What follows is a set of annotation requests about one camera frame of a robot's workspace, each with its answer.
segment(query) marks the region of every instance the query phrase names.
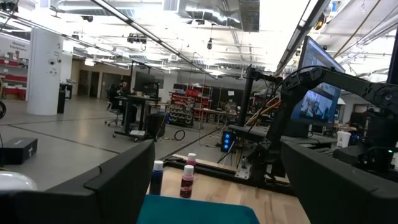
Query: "metal frame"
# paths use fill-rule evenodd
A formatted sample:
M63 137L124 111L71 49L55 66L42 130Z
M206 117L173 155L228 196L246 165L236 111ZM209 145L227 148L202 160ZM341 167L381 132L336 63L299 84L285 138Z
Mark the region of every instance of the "metal frame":
M184 166L186 165L186 160L175 157L175 156L169 156L164 159L164 167L173 167L177 169L184 169ZM214 177L217 179L222 179L222 180L227 180L230 182L234 182L237 184L244 184L247 186L251 187L256 187L264 190L271 190L273 192L278 192L286 195L291 195L295 196L293 188L289 183L278 181L278 180L272 180L266 178L266 182L255 182L252 179L242 179L235 177L235 171L229 170L229 169L224 169L224 168L219 168L219 167L214 167L206 164L201 164L201 163L196 163L195 165L195 173L197 174L202 174L202 175L207 175L209 177Z

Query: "paint bottle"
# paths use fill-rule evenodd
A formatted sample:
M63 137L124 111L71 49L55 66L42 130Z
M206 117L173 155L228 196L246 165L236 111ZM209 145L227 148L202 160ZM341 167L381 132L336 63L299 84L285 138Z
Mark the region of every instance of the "paint bottle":
M196 164L197 164L197 155L195 153L188 153L187 165L193 166L193 173L195 173Z
M193 166L185 165L184 173L181 179L181 198L191 198L192 195L192 185L193 185Z
M149 194L160 195L163 181L163 161L155 161L152 177L150 178Z

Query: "ceiling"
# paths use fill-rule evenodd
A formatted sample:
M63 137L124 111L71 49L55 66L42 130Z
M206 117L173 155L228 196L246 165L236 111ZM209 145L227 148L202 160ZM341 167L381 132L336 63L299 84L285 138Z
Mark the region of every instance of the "ceiling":
M265 72L274 72L308 4L308 0L107 1L193 61L197 66L193 67L180 58L172 57L170 51L161 44L145 38L120 19L98 16L109 13L91 1L39 1L33 6L32 2L20 0L20 4L26 7L20 5L21 9L16 15L62 34L77 35L84 43L94 45L87 47L74 42L76 55L122 67L129 66L131 61L128 59L131 58L165 72L199 72L199 67L212 75L234 77L244 76L243 71L250 64ZM376 2L332 1L328 7L330 10L325 10L328 22L319 30L311 30L310 35L320 45L327 46L330 55L334 56ZM307 10L311 11L314 3L316 0L310 1ZM336 60L345 63L347 71L360 74L388 67L398 21L397 5L395 0L380 1L342 49L343 53ZM23 22L12 19L8 24L29 31L28 27L21 27ZM138 35L135 40L146 40L146 44L128 42L129 34ZM210 39L211 50L207 47ZM287 70L295 67L298 59L299 55L294 56Z

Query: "black box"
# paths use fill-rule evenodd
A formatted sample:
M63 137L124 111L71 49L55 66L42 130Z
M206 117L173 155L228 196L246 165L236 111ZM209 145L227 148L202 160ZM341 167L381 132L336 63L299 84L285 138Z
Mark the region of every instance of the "black box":
M4 164L23 164L37 152L37 138L13 138L0 149Z

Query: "wooden table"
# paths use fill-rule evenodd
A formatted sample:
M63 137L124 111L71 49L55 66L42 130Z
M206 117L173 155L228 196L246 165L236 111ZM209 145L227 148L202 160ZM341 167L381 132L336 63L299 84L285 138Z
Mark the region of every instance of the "wooden table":
M234 169L230 166L197 160L202 164ZM179 197L183 171L165 167L162 195ZM201 174L195 174L192 191L193 200L245 205L254 210L260 223L266 224L309 224L309 220L296 197L235 184Z

